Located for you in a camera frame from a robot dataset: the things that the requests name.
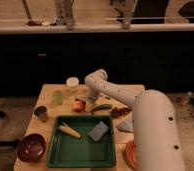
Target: yellow object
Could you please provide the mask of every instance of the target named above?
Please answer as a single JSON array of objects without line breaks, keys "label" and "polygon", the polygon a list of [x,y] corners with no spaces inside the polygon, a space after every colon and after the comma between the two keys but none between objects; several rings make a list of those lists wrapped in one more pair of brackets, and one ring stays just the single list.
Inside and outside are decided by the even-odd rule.
[{"label": "yellow object", "polygon": [[68,135],[71,135],[75,138],[81,138],[82,136],[74,129],[70,128],[67,124],[63,123],[63,125],[60,125],[59,126],[59,130],[68,134]]}]

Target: orange plate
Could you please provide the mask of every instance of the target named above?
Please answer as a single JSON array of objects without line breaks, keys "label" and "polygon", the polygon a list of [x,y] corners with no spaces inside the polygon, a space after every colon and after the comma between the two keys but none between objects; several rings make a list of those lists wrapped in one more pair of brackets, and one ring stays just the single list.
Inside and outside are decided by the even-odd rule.
[{"label": "orange plate", "polygon": [[137,160],[136,160],[136,153],[135,153],[135,144],[134,141],[131,140],[127,143],[124,151],[124,158],[127,165],[133,169],[134,171],[137,170]]}]

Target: wall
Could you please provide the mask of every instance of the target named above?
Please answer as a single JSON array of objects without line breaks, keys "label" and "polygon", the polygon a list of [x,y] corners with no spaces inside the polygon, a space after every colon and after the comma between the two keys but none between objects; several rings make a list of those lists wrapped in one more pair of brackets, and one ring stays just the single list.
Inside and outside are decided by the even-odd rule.
[{"label": "wall", "polygon": [[194,91],[194,32],[0,35],[0,96],[104,68],[109,81]]}]

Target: orange object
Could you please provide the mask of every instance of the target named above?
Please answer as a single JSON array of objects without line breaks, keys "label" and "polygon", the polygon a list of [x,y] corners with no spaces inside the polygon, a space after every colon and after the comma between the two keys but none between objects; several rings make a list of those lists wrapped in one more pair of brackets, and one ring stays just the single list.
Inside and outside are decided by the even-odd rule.
[{"label": "orange object", "polygon": [[76,100],[72,108],[73,111],[80,113],[85,110],[85,103],[82,100]]},{"label": "orange object", "polygon": [[126,144],[125,151],[124,151],[124,159],[127,165],[137,171],[137,160],[136,160],[136,153],[135,153],[135,144],[134,141],[131,140]]}]

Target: glass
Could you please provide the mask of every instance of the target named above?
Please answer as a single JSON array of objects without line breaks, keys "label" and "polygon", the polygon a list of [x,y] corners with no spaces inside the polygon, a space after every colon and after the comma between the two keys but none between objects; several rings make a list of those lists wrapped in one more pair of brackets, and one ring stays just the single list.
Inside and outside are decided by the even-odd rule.
[{"label": "glass", "polygon": [[57,105],[61,105],[63,103],[63,92],[60,90],[56,90],[52,94],[53,102]]}]

